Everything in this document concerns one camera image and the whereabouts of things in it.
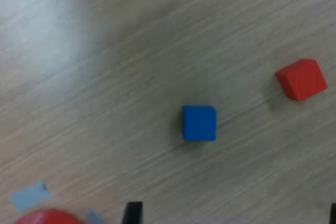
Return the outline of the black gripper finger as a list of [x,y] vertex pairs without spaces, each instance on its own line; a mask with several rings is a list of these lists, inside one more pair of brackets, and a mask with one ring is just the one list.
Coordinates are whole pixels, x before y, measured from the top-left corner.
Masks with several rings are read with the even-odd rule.
[[130,201],[126,204],[122,224],[143,224],[143,202]]
[[331,204],[329,224],[336,224],[336,203]]

